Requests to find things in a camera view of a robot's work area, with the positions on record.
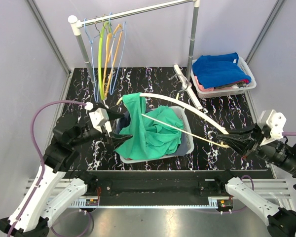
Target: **pink cloth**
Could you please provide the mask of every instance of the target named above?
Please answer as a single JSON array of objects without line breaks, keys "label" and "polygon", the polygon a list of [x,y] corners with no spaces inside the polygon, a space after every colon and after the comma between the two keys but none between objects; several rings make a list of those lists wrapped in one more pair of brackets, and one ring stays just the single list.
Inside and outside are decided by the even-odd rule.
[{"label": "pink cloth", "polygon": [[196,81],[197,87],[200,89],[200,91],[203,91],[203,92],[210,92],[210,91],[214,91],[214,90],[229,90],[229,89],[233,89],[232,87],[224,87],[224,88],[221,88],[221,89],[214,89],[213,87],[210,87],[210,88],[205,89],[203,87],[203,85],[199,83],[199,81],[197,79],[197,76],[194,76],[194,77],[195,77],[195,81]]}]

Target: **yellow hanger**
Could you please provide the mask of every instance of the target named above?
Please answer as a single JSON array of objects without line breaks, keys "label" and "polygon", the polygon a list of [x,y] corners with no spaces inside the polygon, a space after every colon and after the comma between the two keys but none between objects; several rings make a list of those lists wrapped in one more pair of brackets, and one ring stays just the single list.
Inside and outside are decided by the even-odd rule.
[{"label": "yellow hanger", "polygon": [[102,84],[102,90],[104,94],[104,86],[105,86],[105,77],[107,74],[107,68],[108,68],[108,62],[110,61],[111,58],[111,52],[109,53],[110,50],[110,42],[113,37],[113,34],[110,32],[107,35],[107,44],[106,44],[106,56],[105,56],[105,64],[104,64],[104,72],[103,72],[103,84]]},{"label": "yellow hanger", "polygon": [[[121,24],[118,24],[118,26],[115,28],[115,30],[113,32],[114,35],[116,34],[116,32],[118,31],[119,28],[121,30],[123,30],[123,26]],[[107,96],[108,95],[108,92],[109,92],[109,84],[110,84],[111,78],[113,76],[113,68],[114,68],[115,60],[117,58],[118,49],[119,49],[119,45],[120,45],[120,42],[121,42],[121,39],[122,39],[122,35],[123,35],[123,31],[121,31],[121,33],[119,35],[119,39],[118,39],[118,43],[117,43],[117,47],[116,47],[116,51],[115,51],[115,55],[114,55],[114,59],[113,59],[113,64],[112,64],[111,72],[110,72],[110,75],[109,75],[109,80],[108,80],[107,88],[105,90],[105,96]]]}]

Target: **metal floor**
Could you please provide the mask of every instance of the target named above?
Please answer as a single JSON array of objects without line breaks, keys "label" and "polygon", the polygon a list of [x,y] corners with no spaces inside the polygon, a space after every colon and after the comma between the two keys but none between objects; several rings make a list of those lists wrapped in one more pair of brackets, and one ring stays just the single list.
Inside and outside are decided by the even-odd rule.
[{"label": "metal floor", "polygon": [[[237,202],[234,209],[241,207]],[[76,210],[67,209],[55,226],[66,237],[79,235],[88,222],[77,212],[62,219],[72,211]],[[93,228],[85,237],[270,237],[263,221],[249,209],[223,216],[188,209],[97,209],[92,217]]]}]

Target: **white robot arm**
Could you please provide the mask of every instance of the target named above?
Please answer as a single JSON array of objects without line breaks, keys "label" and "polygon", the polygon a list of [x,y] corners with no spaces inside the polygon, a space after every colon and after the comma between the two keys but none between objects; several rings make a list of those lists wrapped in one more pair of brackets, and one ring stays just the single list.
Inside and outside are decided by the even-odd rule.
[{"label": "white robot arm", "polygon": [[[296,178],[296,144],[290,147],[287,140],[285,143],[280,141],[284,138],[282,133],[285,122],[282,113],[264,111],[253,127],[229,131],[228,135],[218,135],[217,138],[230,145],[243,159],[257,156]],[[270,203],[230,171],[225,171],[215,180],[222,192],[239,199],[259,216],[272,237],[296,237],[296,212]]]},{"label": "white robot arm", "polygon": [[116,135],[106,129],[107,122],[124,117],[101,104],[91,107],[90,121],[81,127],[74,116],[61,116],[53,129],[54,137],[43,156],[44,164],[21,204],[8,217],[0,219],[0,230],[14,237],[44,237],[63,211],[81,195],[96,192],[96,177],[83,170],[51,202],[47,203],[57,183],[78,157],[76,146],[104,139],[114,150],[132,135]]}]

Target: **gray wall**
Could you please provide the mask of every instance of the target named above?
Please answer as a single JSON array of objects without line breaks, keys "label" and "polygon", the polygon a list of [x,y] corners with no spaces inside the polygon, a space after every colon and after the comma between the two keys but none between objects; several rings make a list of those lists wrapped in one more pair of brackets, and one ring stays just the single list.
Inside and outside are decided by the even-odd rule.
[{"label": "gray wall", "polygon": [[[257,81],[251,92],[257,113],[282,112],[287,118],[284,130],[296,131],[296,0],[285,3],[249,66]],[[290,144],[295,141],[290,137]],[[296,182],[286,172],[278,176]]]},{"label": "gray wall", "polygon": [[[30,120],[38,107],[59,99],[65,79],[25,1],[0,0],[0,218],[16,209],[28,178],[38,170]],[[54,113],[55,107],[37,120],[41,149]]]},{"label": "gray wall", "polygon": [[[76,15],[79,20],[84,20],[96,15],[109,15],[110,12],[118,13],[167,1],[170,0],[36,0],[71,68],[85,65],[68,23],[68,16]],[[276,0],[201,0],[195,58],[201,54],[235,51],[246,58],[275,2]],[[113,26],[123,20],[127,22],[122,66],[171,67],[175,63],[186,66],[192,11],[193,4],[186,3],[112,21]],[[94,26],[87,29],[96,36]],[[84,29],[82,31],[84,42],[88,45]],[[98,41],[95,40],[94,44],[97,55]]]}]

